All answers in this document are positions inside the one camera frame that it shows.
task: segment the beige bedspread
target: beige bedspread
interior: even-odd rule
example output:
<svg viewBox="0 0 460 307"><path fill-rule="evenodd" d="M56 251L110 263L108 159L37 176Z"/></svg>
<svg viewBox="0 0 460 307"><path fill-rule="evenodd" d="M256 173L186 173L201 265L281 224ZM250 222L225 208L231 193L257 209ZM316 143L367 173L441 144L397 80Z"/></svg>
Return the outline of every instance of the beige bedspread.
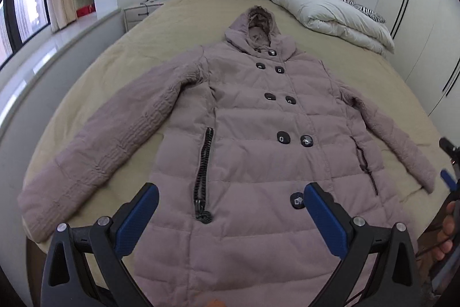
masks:
<svg viewBox="0 0 460 307"><path fill-rule="evenodd" d="M438 171L450 168L449 158L438 147L438 131L409 87L380 55L338 37L312 32L269 0L171 0L108 48L75 83L41 137L24 183L30 182L118 89L194 45L222 40L235 18L254 5L271 10L283 34L293 36L300 49L322 59L339 78L392 117ZM162 129L75 213L68 221L70 225L92 224L100 216L112 215L122 203L132 199L148 181L150 165L161 140ZM382 150L385 167L396 182L401 202L414 217L420 235L438 212L448 194L447 188L438 178L435 191L428 195L387 146L378 139L376 142ZM49 241L39 246L47 250ZM124 261L130 269L130 257Z"/></svg>

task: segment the zebra print pillow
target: zebra print pillow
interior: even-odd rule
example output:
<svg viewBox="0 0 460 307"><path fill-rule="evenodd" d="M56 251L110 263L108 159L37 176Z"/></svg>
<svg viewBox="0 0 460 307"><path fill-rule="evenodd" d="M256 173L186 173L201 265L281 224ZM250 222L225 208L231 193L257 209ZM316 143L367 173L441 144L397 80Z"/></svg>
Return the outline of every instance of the zebra print pillow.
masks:
<svg viewBox="0 0 460 307"><path fill-rule="evenodd" d="M340 0L342 2L345 2L345 3L348 3L350 6L354 5L355 2L351 1L351 0Z"/></svg>
<svg viewBox="0 0 460 307"><path fill-rule="evenodd" d="M368 9L367 7L364 7L360 4L354 4L354 8L357 10L360 10L363 14L366 16L369 16L372 20L376 21L377 23L384 24L386 23L385 19L381 17L377 12L372 11L371 9Z"/></svg>

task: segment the zipper pull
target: zipper pull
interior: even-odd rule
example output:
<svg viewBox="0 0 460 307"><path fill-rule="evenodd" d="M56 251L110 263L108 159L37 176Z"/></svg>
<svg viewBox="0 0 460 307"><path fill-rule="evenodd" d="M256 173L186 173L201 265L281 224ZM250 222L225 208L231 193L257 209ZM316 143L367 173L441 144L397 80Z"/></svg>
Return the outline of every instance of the zipper pull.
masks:
<svg viewBox="0 0 460 307"><path fill-rule="evenodd" d="M201 199L195 200L195 218L203 224L209 224L212 221L212 215L209 211L205 211L206 201Z"/></svg>

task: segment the white duvet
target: white duvet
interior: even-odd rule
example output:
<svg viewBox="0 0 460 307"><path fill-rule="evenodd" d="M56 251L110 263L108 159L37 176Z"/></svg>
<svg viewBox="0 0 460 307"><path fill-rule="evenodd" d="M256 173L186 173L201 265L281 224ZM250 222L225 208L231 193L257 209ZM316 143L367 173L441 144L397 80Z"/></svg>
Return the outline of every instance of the white duvet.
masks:
<svg viewBox="0 0 460 307"><path fill-rule="evenodd" d="M340 37L381 55L387 50L394 53L395 45L387 27L341 0L271 1L315 32Z"/></svg>

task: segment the red box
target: red box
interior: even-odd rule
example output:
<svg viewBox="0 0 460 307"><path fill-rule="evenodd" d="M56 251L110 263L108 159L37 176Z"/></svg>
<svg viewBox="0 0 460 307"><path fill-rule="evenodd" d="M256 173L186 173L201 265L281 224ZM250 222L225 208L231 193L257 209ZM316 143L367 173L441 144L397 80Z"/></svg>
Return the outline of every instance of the red box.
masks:
<svg viewBox="0 0 460 307"><path fill-rule="evenodd" d="M86 16L86 15L89 15L91 12L95 12L95 11L96 11L96 7L94 3L89 4L88 6L84 6L77 10L77 17Z"/></svg>

